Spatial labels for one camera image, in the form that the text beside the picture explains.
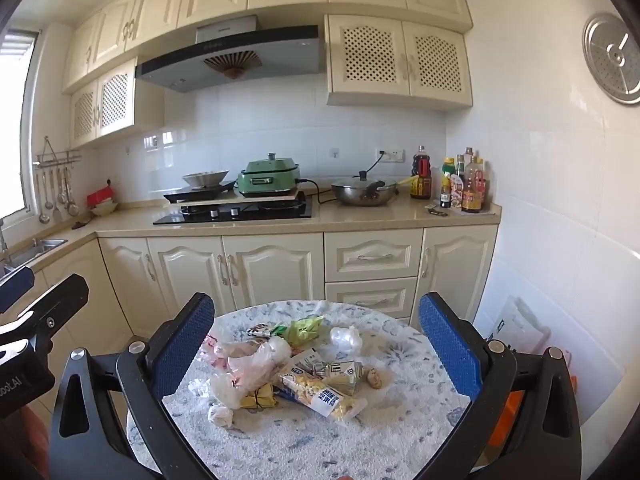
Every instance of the round table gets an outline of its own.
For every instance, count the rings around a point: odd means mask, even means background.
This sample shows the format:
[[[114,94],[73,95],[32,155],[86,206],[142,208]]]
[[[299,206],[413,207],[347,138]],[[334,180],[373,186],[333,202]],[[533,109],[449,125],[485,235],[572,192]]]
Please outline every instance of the round table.
[[[309,345],[323,358],[344,358],[328,342],[329,328],[354,325],[364,342],[359,360],[382,373],[381,390],[358,386],[355,396],[369,405],[352,421],[343,426],[280,399],[276,408],[236,410],[233,428],[218,428],[207,420],[212,401],[188,389],[190,381],[210,376],[209,365],[194,360],[177,391],[162,400],[176,425],[221,480],[411,480],[469,403],[425,336],[381,312],[327,301],[252,306],[217,318],[215,325],[229,340],[244,340],[245,330],[258,323],[310,316],[324,316],[318,339]],[[158,470],[130,415],[127,436],[140,463]]]

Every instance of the sink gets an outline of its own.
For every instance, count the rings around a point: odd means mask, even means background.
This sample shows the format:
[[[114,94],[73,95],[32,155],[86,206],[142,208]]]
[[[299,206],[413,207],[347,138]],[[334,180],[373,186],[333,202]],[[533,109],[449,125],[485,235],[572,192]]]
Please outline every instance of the sink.
[[[19,267],[35,260],[38,256],[48,253],[50,250],[59,247],[67,240],[34,240],[30,247],[18,251],[11,256],[11,263],[4,264],[4,273],[8,274]]]

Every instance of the wooden board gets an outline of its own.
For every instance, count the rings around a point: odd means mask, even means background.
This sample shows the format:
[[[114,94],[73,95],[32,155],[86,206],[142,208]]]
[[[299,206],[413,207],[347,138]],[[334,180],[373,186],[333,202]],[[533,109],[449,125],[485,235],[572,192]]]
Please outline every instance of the wooden board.
[[[274,202],[276,200],[295,200],[298,194],[298,188],[294,188],[286,195],[278,196],[243,196],[237,189],[230,189],[222,192],[218,198],[213,200],[197,200],[194,202],[177,202],[175,204],[167,202],[164,207],[182,207],[194,205],[213,205],[213,204],[249,204],[255,202]]]

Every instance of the range hood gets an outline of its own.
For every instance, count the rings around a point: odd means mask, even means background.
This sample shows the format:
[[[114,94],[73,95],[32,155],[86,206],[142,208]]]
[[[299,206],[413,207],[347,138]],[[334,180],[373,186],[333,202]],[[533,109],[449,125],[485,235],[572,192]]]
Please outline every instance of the range hood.
[[[200,28],[196,43],[136,66],[136,79],[177,92],[320,72],[317,25],[257,28],[255,16]]]

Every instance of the faucet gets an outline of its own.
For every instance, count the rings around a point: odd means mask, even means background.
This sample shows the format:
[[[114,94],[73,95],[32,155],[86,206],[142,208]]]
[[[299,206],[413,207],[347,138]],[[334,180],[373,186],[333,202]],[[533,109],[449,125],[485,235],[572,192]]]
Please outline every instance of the faucet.
[[[0,254],[2,254],[2,259],[10,264],[11,263],[11,255],[9,254],[9,247],[6,246],[6,242],[4,241],[4,235],[2,234],[2,226],[4,225],[4,219],[0,218]]]

